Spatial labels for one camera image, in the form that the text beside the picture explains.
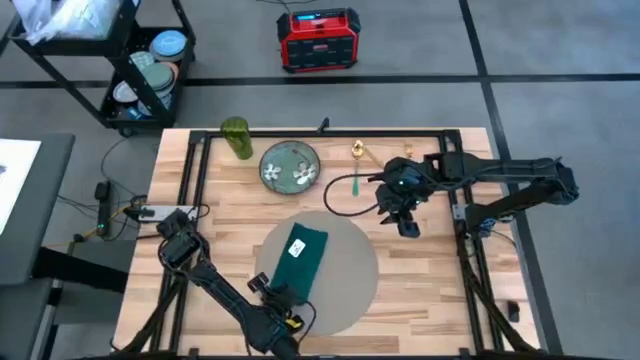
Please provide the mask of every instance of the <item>round gray mat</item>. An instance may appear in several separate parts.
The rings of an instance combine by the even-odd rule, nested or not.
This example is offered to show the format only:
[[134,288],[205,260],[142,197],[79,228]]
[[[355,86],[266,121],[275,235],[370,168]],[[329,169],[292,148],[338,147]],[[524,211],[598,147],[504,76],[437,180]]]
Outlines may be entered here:
[[[309,302],[317,312],[310,334],[331,335],[349,328],[369,309],[378,287],[378,259],[367,235],[350,220],[328,212],[311,211],[294,215],[276,226],[265,239],[256,259],[256,274],[269,279],[278,266],[294,223],[329,234],[316,273]],[[308,305],[297,307],[308,325],[313,312]]]

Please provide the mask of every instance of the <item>floor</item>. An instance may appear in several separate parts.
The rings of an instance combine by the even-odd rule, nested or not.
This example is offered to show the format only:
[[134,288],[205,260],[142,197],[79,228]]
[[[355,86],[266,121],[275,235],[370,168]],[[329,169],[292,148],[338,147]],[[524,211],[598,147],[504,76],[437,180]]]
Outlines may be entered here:
[[[253,0],[182,3],[198,36],[198,61],[191,78],[285,76],[278,66],[275,35],[275,19],[283,8]],[[566,81],[511,77],[491,85],[425,81],[192,86],[185,89],[176,126],[217,127],[231,115],[246,117],[252,126],[317,126],[327,116],[334,126],[483,126],[491,129],[496,153],[504,154],[506,138],[514,158],[563,156],[574,169],[581,198],[570,207],[537,207],[528,216],[564,351],[635,358],[640,352],[636,306],[640,242],[633,225],[640,204],[636,186],[640,160],[633,160],[640,150],[636,138],[640,4],[631,0],[468,3],[488,74],[609,75],[568,76]],[[312,76],[476,75],[479,68],[482,75],[484,71],[483,64],[474,61],[478,49],[474,54],[458,1],[318,0],[291,5],[293,10],[341,6],[360,13],[360,62],[351,70]],[[9,6],[2,7],[0,28],[12,16]],[[178,24],[168,0],[142,1],[138,20],[141,25]],[[53,58],[52,63],[73,80],[106,80],[111,74],[110,65],[101,59]],[[601,81],[607,79],[627,81]],[[100,160],[120,137],[102,128],[63,90],[11,88],[15,81],[47,80],[26,55],[8,44],[0,56],[0,136],[74,133],[76,145],[60,193],[92,203],[93,187],[102,179]],[[104,90],[82,92],[97,103]],[[493,98],[497,110],[490,106],[489,112],[485,100],[491,105]],[[109,155],[106,171],[133,192],[144,193],[158,142],[152,134],[123,142]],[[123,198],[129,196],[121,192]],[[72,234],[92,224],[93,220],[59,203],[45,244],[68,242]],[[135,231],[127,229],[118,241],[134,236]],[[53,357],[107,353],[115,320],[63,326]]]

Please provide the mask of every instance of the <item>green cup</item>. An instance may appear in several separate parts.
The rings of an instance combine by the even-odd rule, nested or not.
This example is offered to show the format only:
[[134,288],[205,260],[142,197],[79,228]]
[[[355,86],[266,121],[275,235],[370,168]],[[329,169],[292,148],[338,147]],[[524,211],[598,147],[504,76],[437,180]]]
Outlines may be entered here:
[[220,131],[238,159],[247,160],[253,155],[247,120],[239,116],[232,116],[222,122]]

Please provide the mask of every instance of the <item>red power station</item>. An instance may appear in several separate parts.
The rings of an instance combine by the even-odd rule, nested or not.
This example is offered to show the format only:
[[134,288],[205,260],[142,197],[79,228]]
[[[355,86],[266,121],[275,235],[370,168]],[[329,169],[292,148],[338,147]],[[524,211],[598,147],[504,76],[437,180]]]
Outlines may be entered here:
[[346,69],[358,58],[360,19],[352,8],[282,14],[278,39],[289,73]]

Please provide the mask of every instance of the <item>green cloth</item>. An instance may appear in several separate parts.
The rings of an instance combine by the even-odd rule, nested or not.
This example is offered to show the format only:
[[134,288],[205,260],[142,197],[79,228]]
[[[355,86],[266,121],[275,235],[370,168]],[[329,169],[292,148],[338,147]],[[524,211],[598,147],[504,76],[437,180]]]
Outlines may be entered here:
[[309,297],[327,238],[328,234],[324,231],[293,224],[271,280],[271,288],[286,286],[297,297],[294,303],[303,304]]

